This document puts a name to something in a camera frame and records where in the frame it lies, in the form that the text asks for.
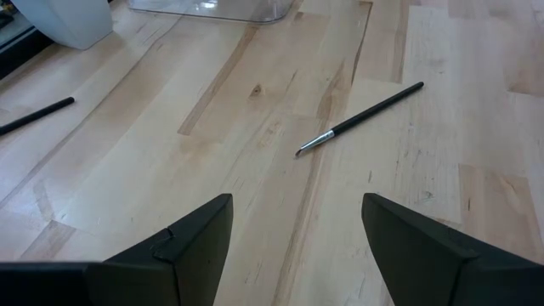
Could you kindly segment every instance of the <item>wooden tabletop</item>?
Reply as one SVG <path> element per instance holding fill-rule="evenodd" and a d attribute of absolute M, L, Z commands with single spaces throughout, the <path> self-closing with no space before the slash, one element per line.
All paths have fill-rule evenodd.
<path fill-rule="evenodd" d="M 0 259 L 102 260 L 227 192 L 217 305 L 391 304 L 360 219 L 377 192 L 544 263 L 542 0 L 295 0 L 272 25 L 112 12 L 89 50 L 0 83 L 0 124 L 76 99 L 0 139 Z"/>

